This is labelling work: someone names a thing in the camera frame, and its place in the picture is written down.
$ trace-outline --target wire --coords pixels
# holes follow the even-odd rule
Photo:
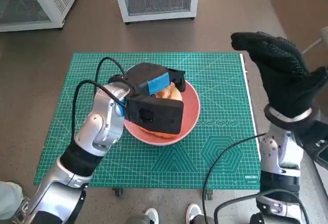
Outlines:
[[[239,197],[239,198],[235,198],[235,199],[226,201],[226,202],[220,204],[218,207],[215,208],[215,210],[214,210],[214,223],[215,224],[219,224],[219,221],[218,221],[218,212],[219,212],[219,210],[223,209],[224,207],[226,207],[228,205],[231,205],[233,203],[237,203],[237,202],[249,200],[249,199],[256,198],[256,197],[266,196],[266,195],[269,195],[269,194],[275,193],[275,192],[283,192],[283,193],[287,193],[287,194],[293,196],[297,200],[297,202],[299,203],[299,205],[301,207],[301,210],[302,210],[302,212],[304,214],[305,223],[306,224],[310,224],[309,216],[308,216],[308,214],[307,214],[307,212],[305,210],[305,207],[304,207],[302,201],[299,199],[299,197],[295,193],[293,193],[291,191],[284,190],[284,189],[268,190],[268,191],[265,191],[265,192],[260,192],[260,193],[257,193],[257,194],[253,194],[253,195],[249,195],[249,196],[245,196],[245,197]]]
[[[227,152],[229,149],[241,144],[241,143],[244,143],[250,139],[253,139],[253,138],[258,138],[258,137],[261,137],[261,136],[264,136],[266,135],[266,133],[261,133],[261,134],[258,134],[258,135],[254,135],[252,137],[249,137],[249,138],[245,138],[243,140],[240,140],[238,142],[235,142],[234,144],[232,145],[229,145],[227,148],[225,148],[224,151],[221,152],[221,154],[219,155],[219,157],[215,160],[215,162],[213,163],[213,165],[211,166],[207,176],[206,176],[206,179],[205,179],[205,182],[204,182],[204,185],[203,185],[203,193],[202,193],[202,204],[203,204],[203,213],[204,213],[204,218],[205,218],[205,222],[206,224],[209,224],[208,220],[207,220],[207,214],[206,214],[206,208],[205,208],[205,191],[206,191],[206,186],[209,182],[209,179],[210,179],[210,176],[212,174],[212,171],[213,169],[215,168],[217,162],[223,157],[223,155],[225,154],[225,152]]]
[[[266,135],[266,133],[261,133],[261,134],[258,134],[258,135],[255,135],[255,136],[252,136],[252,137],[249,137],[249,138],[245,138],[243,140],[240,140],[230,146],[228,146],[227,148],[224,149],[224,151],[221,152],[221,154],[218,156],[218,158],[215,160],[215,162],[213,163],[213,165],[211,166],[207,176],[206,176],[206,179],[205,179],[205,182],[204,182],[204,185],[203,185],[203,192],[202,192],[202,205],[203,205],[203,214],[204,214],[204,218],[205,218],[205,223],[206,224],[209,224],[208,222],[208,219],[207,219],[207,213],[206,213],[206,207],[205,207],[205,192],[206,192],[206,187],[207,187],[207,184],[209,182],[209,179],[210,179],[210,176],[213,172],[213,169],[215,168],[216,164],[218,163],[218,161],[223,157],[223,155],[225,154],[225,152],[227,152],[229,149],[241,144],[241,143],[244,143],[246,141],[249,141],[253,138],[258,138],[258,137],[262,137]],[[274,193],[274,192],[284,192],[284,193],[287,193],[287,194],[290,194],[292,196],[294,196],[294,198],[298,201],[301,209],[302,209],[302,212],[304,214],[304,217],[305,217],[305,222],[307,224],[310,224],[309,222],[309,217],[308,217],[308,214],[305,210],[305,207],[302,203],[302,201],[298,198],[298,196],[293,193],[293,192],[290,192],[290,191],[287,191],[287,190],[284,190],[284,189],[274,189],[274,190],[269,190],[269,191],[265,191],[265,192],[260,192],[260,193],[257,193],[257,194],[253,194],[253,195],[249,195],[249,196],[245,196],[245,197],[239,197],[239,198],[235,198],[235,199],[232,199],[232,200],[229,200],[229,201],[226,201],[222,204],[220,204],[218,207],[215,208],[215,211],[214,211],[214,223],[215,224],[219,224],[218,222],[218,212],[228,206],[228,205],[231,205],[233,203],[237,203],[237,202],[240,202],[240,201],[244,201],[244,200],[248,200],[248,199],[252,199],[252,198],[256,198],[256,197],[260,197],[260,196],[265,196],[265,195],[268,195],[268,194],[271,194],[271,193]]]
[[[126,108],[126,105],[121,102],[117,97],[114,96],[113,93],[111,93],[110,91],[108,91],[106,89],[106,87],[104,87],[103,85],[95,82],[94,80],[90,80],[90,79],[85,79],[82,80],[75,88],[75,92],[74,92],[74,97],[73,97],[73,104],[72,104],[72,128],[71,128],[71,141],[74,141],[74,134],[75,134],[75,112],[76,112],[76,101],[77,101],[77,96],[78,96],[78,92],[81,88],[81,86],[83,86],[86,83],[90,83],[93,84],[95,87],[100,88],[101,90],[103,90],[103,92],[105,92],[108,96],[110,96],[117,104],[121,105],[122,107]]]
[[[303,55],[306,54],[308,51],[310,51],[316,45],[320,44],[321,42],[322,42],[322,38],[318,38],[316,41],[310,44],[304,51],[302,51]]]
[[[121,66],[121,64],[119,64],[118,61],[115,60],[113,57],[106,56],[106,57],[104,57],[103,59],[100,60],[98,66],[97,66],[96,74],[94,76],[94,81],[95,82],[98,82],[98,76],[99,76],[100,67],[103,64],[103,62],[106,61],[106,60],[110,60],[114,64],[116,64],[118,66],[118,68],[120,69],[120,71],[122,72],[122,74],[125,76],[125,71],[124,71],[123,67]],[[97,87],[94,86],[93,95],[96,95],[96,92],[97,92]]]

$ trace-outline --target green cutting mat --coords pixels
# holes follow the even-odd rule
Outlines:
[[[76,53],[43,149],[35,184],[39,184],[70,141],[73,93],[83,79],[93,79],[101,58],[112,56],[128,70],[150,62],[186,71],[201,102],[200,119],[182,141],[167,147],[144,144],[126,130],[102,160],[91,181],[98,187],[200,189],[209,167],[228,145],[255,134],[242,56],[237,53]],[[99,82],[119,73],[111,62],[102,65]],[[77,102],[76,124],[82,125],[93,103],[93,86],[84,85]],[[258,189],[256,140],[231,149],[209,181],[213,189]]]

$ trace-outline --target person's foot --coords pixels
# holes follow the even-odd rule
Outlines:
[[[148,215],[154,224],[159,224],[158,212],[154,208],[147,209],[145,215]]]
[[[192,203],[191,205],[188,206],[187,212],[186,212],[186,224],[190,224],[190,222],[197,216],[201,215],[201,209],[200,207]]]

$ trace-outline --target bowl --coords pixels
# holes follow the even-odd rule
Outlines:
[[[147,133],[140,127],[130,121],[125,121],[127,130],[142,142],[154,146],[168,146],[179,142],[185,138],[195,127],[200,114],[200,100],[195,88],[186,81],[186,90],[181,92],[183,101],[183,115],[180,133],[174,138],[162,138],[153,134]]]

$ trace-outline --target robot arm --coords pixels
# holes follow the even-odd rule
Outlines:
[[[24,223],[75,222],[93,172],[120,140],[125,119],[153,131],[180,132],[183,103],[150,95],[171,82],[184,91],[183,71],[142,63],[131,68],[126,76],[113,76],[109,82],[104,88],[124,103],[124,108],[102,89],[96,92],[93,109],[84,124],[29,201]]]
[[[105,88],[119,100],[130,92],[122,83]],[[120,139],[123,126],[124,116],[119,105],[99,89],[93,109],[74,141],[57,158],[29,201],[25,223],[73,223],[82,208],[85,188],[94,170]]]
[[[260,191],[285,189],[299,194],[303,151],[328,169],[324,159],[328,124],[322,123],[314,97],[327,84],[327,67],[310,72],[305,59],[287,39],[258,33],[234,33],[235,50],[248,51],[259,68],[269,104],[264,110],[271,122],[259,142],[261,154]],[[289,195],[274,193],[256,199],[260,213],[253,223],[302,222],[299,204]]]

